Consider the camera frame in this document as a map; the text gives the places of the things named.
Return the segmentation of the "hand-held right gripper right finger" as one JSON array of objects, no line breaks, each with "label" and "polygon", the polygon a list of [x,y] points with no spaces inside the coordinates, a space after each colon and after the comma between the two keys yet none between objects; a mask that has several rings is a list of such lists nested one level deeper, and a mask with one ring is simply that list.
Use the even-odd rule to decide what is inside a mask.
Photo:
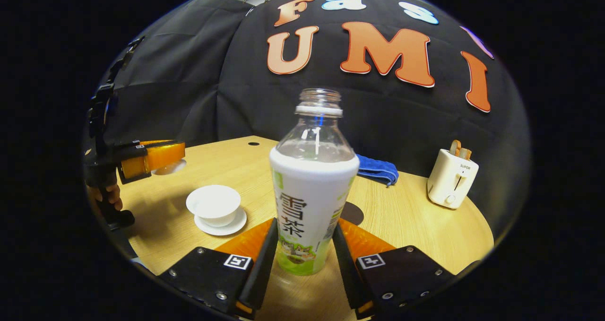
[{"label": "hand-held right gripper right finger", "polygon": [[480,264],[476,258],[455,269],[415,239],[389,239],[346,218],[339,218],[331,240],[346,299],[358,320],[398,319]]}]

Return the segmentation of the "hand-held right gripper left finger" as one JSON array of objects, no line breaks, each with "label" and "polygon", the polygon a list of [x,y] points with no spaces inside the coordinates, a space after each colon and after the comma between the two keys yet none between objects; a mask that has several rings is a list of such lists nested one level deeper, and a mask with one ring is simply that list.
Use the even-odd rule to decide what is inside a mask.
[{"label": "hand-held right gripper left finger", "polygon": [[263,304],[278,242],[270,218],[212,250],[197,246],[158,277],[198,304],[255,319]]}]

